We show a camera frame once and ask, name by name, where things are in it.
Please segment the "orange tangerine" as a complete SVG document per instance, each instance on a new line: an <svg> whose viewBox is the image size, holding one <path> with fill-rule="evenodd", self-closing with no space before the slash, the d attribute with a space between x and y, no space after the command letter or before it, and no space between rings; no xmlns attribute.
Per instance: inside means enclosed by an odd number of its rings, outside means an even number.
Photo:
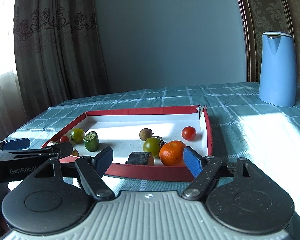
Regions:
<svg viewBox="0 0 300 240"><path fill-rule="evenodd" d="M165 166L184 166L183 152L186 145L179 140L166 143L159 152L159 158Z"/></svg>

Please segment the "red cardboard box tray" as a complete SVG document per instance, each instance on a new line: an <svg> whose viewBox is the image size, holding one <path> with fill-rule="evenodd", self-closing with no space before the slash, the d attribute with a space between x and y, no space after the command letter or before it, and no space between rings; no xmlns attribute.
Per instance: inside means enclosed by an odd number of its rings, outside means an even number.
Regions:
<svg viewBox="0 0 300 240"><path fill-rule="evenodd" d="M62 162L94 156L109 146L113 161L107 175L144 180L189 182L193 176L183 162L184 147L202 156L213 149L207 107L201 105L84 112L43 145L71 135L88 139L73 142L75 155Z"/></svg>

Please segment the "dark wooden wall frame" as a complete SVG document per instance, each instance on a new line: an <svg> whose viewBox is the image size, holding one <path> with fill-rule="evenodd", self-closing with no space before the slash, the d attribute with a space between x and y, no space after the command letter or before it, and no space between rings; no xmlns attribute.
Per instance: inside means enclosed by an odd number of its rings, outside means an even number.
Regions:
<svg viewBox="0 0 300 240"><path fill-rule="evenodd" d="M245 52L247 60L247 82L257 82L258 64L257 64L257 45L254 29L253 15L248 0L237 0L241 14Z"/></svg>

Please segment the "green cucumber piece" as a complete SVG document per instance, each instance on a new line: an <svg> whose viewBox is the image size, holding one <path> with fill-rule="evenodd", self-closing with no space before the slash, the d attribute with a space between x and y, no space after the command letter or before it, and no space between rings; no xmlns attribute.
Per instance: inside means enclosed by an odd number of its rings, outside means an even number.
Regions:
<svg viewBox="0 0 300 240"><path fill-rule="evenodd" d="M84 136L83 142L86 150L89 152L95 152L96 150L98 150L100 145L97 133L94 131L88 132Z"/></svg>

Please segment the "red cherry tomato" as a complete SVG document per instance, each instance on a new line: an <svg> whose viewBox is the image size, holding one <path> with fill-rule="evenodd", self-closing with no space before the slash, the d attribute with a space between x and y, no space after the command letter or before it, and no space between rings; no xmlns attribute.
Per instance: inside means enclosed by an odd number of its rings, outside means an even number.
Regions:
<svg viewBox="0 0 300 240"><path fill-rule="evenodd" d="M60 137L59 142L60 143L69 142L69 138L66 135L63 135Z"/></svg>
<svg viewBox="0 0 300 240"><path fill-rule="evenodd" d="M187 126L185 128L183 128L182 132L181 132L181 136L183 137L183 139L187 140L187 141L192 141L195 139L196 137L196 129L192 126Z"/></svg>

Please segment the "small green tomato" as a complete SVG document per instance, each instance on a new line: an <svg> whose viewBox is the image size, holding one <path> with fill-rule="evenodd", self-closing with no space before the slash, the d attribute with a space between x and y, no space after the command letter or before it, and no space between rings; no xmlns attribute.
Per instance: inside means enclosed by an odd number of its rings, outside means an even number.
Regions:
<svg viewBox="0 0 300 240"><path fill-rule="evenodd" d="M160 149L164 146L165 142L159 137L151 137L147 139L142 146L143 152L149 152L154 158L159 156Z"/></svg>

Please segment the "dark sugarcane piece left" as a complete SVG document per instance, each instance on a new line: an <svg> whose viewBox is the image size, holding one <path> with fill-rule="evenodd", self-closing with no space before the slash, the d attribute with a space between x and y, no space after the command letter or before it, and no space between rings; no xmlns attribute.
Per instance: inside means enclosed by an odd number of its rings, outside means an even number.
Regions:
<svg viewBox="0 0 300 240"><path fill-rule="evenodd" d="M52 147L52 146L55 146L55 145L59 145L59 143L54 142L54 141L50 141L50 142L48 142L47 147Z"/></svg>

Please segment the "round brown longan fruit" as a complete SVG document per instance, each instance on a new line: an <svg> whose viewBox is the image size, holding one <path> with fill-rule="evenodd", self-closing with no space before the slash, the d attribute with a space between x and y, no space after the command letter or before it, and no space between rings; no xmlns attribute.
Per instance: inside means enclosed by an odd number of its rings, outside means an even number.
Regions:
<svg viewBox="0 0 300 240"><path fill-rule="evenodd" d="M149 128L143 128L140 132L139 132L139 138L142 141L146 141L147 139L151 138L153 136L153 132L151 129Z"/></svg>

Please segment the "large green tomato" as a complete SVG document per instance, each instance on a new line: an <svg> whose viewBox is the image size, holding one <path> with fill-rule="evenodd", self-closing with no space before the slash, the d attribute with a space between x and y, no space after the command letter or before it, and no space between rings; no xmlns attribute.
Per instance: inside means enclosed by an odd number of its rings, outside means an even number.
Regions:
<svg viewBox="0 0 300 240"><path fill-rule="evenodd" d="M70 131L69 139L71 142L80 144L85 137L85 131L81 128L74 128Z"/></svg>

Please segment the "dark patterned curtain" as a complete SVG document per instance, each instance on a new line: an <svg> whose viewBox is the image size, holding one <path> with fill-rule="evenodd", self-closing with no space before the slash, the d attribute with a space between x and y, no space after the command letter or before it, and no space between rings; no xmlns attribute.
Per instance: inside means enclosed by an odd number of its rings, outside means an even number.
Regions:
<svg viewBox="0 0 300 240"><path fill-rule="evenodd" d="M0 140L51 106L109 92L95 0L0 0Z"/></svg>

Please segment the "blue electric kettle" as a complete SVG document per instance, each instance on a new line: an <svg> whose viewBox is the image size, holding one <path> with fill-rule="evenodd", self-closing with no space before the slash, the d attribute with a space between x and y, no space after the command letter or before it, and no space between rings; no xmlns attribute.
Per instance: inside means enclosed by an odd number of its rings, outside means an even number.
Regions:
<svg viewBox="0 0 300 240"><path fill-rule="evenodd" d="M292 35L263 33L259 98L277 107L292 107L296 88L297 61Z"/></svg>

